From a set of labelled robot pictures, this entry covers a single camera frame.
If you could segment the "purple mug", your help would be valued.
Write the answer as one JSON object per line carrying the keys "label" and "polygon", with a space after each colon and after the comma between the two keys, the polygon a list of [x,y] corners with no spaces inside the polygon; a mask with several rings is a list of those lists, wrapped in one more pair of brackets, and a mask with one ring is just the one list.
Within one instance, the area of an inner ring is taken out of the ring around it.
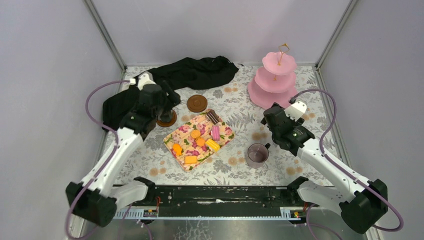
{"label": "purple mug", "polygon": [[249,167],[261,168],[269,158],[269,148],[271,144],[254,143],[247,149],[246,163]]}

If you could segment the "pink three-tier cake stand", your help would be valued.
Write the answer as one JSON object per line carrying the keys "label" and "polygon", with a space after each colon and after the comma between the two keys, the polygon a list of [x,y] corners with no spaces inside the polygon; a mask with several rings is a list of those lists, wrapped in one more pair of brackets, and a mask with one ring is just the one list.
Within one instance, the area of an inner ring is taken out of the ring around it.
{"label": "pink three-tier cake stand", "polygon": [[289,45],[284,43],[278,47],[278,51],[268,52],[262,58],[262,66],[256,70],[247,85],[253,104],[268,109],[273,103],[278,103],[286,108],[290,98],[297,94],[297,63],[295,58],[288,54],[289,50]]}

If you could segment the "white paper cup black base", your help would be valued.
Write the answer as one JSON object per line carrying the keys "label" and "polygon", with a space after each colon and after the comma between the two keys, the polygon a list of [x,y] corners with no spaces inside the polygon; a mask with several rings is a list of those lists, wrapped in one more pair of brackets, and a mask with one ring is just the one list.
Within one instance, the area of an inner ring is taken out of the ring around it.
{"label": "white paper cup black base", "polygon": [[164,109],[162,114],[159,117],[159,120],[162,123],[169,123],[173,120],[173,109],[172,108],[167,108]]}

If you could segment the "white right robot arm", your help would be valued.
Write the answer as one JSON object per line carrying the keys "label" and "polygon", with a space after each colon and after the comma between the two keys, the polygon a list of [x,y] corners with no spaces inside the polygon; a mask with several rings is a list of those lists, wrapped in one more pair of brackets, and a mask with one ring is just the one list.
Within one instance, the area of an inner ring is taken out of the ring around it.
{"label": "white right robot arm", "polygon": [[320,141],[303,126],[302,118],[274,103],[263,113],[261,123],[271,131],[271,139],[281,149],[307,162],[330,181],[334,188],[319,186],[306,177],[289,184],[287,201],[293,206],[303,202],[317,204],[343,219],[358,234],[366,233],[388,212],[388,187],[380,179],[374,181],[355,172],[328,151],[320,149]]}

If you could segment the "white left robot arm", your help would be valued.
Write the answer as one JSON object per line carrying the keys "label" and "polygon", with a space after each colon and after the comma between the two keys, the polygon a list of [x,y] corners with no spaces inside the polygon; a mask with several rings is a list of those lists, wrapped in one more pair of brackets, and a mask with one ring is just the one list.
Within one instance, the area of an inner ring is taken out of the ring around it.
{"label": "white left robot arm", "polygon": [[121,208],[139,201],[148,206],[155,200],[155,184],[143,177],[114,188],[114,182],[130,155],[143,145],[158,120],[172,120],[173,107],[181,97],[166,82],[140,80],[133,107],[123,116],[115,142],[93,169],[78,183],[70,182],[65,194],[69,213],[99,227],[107,226]]}

